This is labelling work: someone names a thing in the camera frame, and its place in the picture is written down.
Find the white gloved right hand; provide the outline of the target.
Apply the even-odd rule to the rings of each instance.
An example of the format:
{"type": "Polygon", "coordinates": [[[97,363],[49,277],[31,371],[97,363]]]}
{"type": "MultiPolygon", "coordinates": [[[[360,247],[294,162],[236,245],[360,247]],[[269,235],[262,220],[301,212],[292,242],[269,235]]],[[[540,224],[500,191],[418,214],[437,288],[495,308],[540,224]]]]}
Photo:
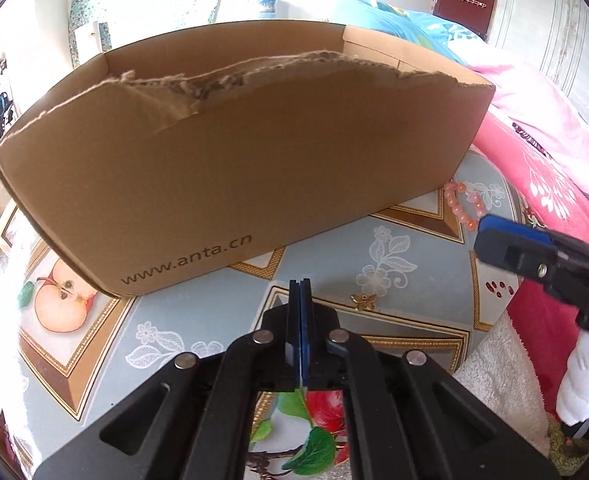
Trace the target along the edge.
{"type": "Polygon", "coordinates": [[[589,332],[581,330],[557,393],[556,413],[567,426],[589,419],[589,332]]]}

